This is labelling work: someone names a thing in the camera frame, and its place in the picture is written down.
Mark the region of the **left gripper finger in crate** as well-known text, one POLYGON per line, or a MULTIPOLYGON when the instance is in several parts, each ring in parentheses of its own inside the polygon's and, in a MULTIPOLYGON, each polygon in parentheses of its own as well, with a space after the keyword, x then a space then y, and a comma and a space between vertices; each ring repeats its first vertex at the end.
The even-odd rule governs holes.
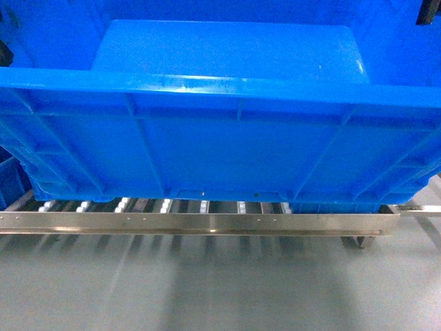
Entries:
POLYGON ((9 67, 12 64, 12 62, 13 62, 13 52, 3 41, 0 41, 0 66, 9 67))

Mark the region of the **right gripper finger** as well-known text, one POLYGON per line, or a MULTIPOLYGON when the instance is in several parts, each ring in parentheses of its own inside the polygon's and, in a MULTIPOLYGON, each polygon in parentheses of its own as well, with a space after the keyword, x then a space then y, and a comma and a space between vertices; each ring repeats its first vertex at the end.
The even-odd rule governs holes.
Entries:
POLYGON ((416 25, 430 25, 437 16, 440 16, 440 0, 423 0, 416 20, 416 25))

